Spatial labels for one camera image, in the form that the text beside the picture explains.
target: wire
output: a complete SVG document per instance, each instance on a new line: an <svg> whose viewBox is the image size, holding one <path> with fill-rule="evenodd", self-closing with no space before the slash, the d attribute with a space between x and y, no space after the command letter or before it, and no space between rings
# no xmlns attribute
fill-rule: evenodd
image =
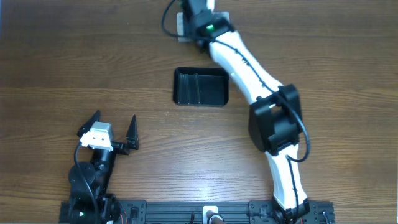
<svg viewBox="0 0 398 224"><path fill-rule="evenodd" d="M173 34L170 31L168 31L165 26L164 26L164 22L165 22L165 18L167 15L167 12L169 11L170 7L173 5L173 3L175 2L175 0L171 0L169 5L166 7L163 16L162 16L162 30L165 34L167 34L168 36L171 37L175 37L175 38L179 38L179 37L185 37L185 38L190 38L192 40L204 40L207 42L216 42L219 43L221 45L224 45L232 50L235 51L236 54L239 54L242 59L246 62L246 64L252 69L252 71L254 72L254 74L256 74L256 76L258 77L259 81L261 82L262 86L267 88L268 91L270 91L272 94L275 93L275 91L271 88L269 88L269 86L267 86L267 84L265 83L264 80L262 80L262 78L260 77L260 75L257 73L256 69L254 69L254 67L249 63L249 60L236 48L230 46L227 43L224 43L222 41L216 40L216 39L211 39L211 38L207 38L207 37L199 37L199 36L195 36L194 34L192 36L185 36L185 35L178 35L178 34ZM310 135L308 134L308 131L302 121L302 119L300 118L300 116L297 114L297 112L290 106L290 104L283 98L281 97L279 94L275 94L278 99L280 100L280 102L291 112L291 114L293 115L293 117L295 118L295 120L298 123L298 126L300 127L300 129L303 131L304 134L304 138L305 138L305 154L301 159L294 159L293 157L286 155L286 159L288 160L289 163L289 169L290 169L290 175L292 176L292 183L293 183L293 191L295 194L295 199L296 199L296 217L295 220L297 221L298 217L299 217L299 196L297 195L297 188L295 185L295 181L294 181L294 175L293 175L293 168L292 168L292 163L293 162L304 162L305 160L307 160L307 158L310 155L310 151L311 151L311 142L310 142Z"/></svg>
<svg viewBox="0 0 398 224"><path fill-rule="evenodd" d="M78 173L80 175L80 178L83 179L83 182L85 183L85 185L86 185L86 187L88 189L88 193L89 193L89 195L91 197L91 200L93 201L94 211L95 211L95 222L94 222L94 224L96 224L97 221L98 221L98 204L97 204L97 201L94 198L94 195L93 195L93 192L91 191L90 185L88 184L88 182L87 182L87 180L86 180L86 178L85 178L85 176L83 174L83 171L81 170L79 162L78 162L79 161L78 154L79 154L80 146L81 146L81 143L79 141L79 143L77 144L76 150L75 150L75 165L77 167L77 171L78 171Z"/></svg>

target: wooden tabletop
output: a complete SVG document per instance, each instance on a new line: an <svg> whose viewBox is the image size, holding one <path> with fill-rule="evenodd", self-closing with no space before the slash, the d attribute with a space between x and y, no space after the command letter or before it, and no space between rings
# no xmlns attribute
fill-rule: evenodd
<svg viewBox="0 0 398 224"><path fill-rule="evenodd" d="M108 190L118 198L272 198L236 86L223 108L172 101L175 68L217 65L162 33L168 3L2 1L0 222L58 221L76 132L97 109L120 141L137 115L141 148L117 158ZM398 1L217 0L216 8L229 11L270 74L300 91L313 146L300 165L309 199L333 202L338 223L395 223ZM91 154L82 149L80 160Z"/></svg>

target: black metal bracket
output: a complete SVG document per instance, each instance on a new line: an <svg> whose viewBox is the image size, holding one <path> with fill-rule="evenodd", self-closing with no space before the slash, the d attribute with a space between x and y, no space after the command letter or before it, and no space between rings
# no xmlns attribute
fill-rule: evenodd
<svg viewBox="0 0 398 224"><path fill-rule="evenodd" d="M299 143L302 132L290 110L281 103L281 97L302 119L299 92L293 85L280 86L278 92L250 105L250 137L261 152L267 151L273 156L285 147Z"/></svg>
<svg viewBox="0 0 398 224"><path fill-rule="evenodd" d="M94 115L82 126L79 128L77 132L77 136L82 137L85 133L87 133L94 122L100 121L101 112L97 110ZM129 129L126 134L127 143L111 141L112 147L116 150L116 152L120 155L130 155L130 150L138 150L139 149L139 138L137 131L137 116L134 115L131 119Z"/></svg>

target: metal base plate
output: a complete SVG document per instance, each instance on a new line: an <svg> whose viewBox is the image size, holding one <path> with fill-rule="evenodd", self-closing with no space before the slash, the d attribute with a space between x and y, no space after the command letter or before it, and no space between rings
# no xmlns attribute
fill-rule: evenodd
<svg viewBox="0 0 398 224"><path fill-rule="evenodd" d="M145 200L120 200L129 224L203 224L203 207L217 206L218 213L227 224L274 224L267 217L273 210L271 201L250 202L146 202ZM60 223L68 223L69 204L62 203ZM302 217L305 224L326 224L322 212L326 211L330 223L335 224L333 204L310 201L310 212Z"/></svg>

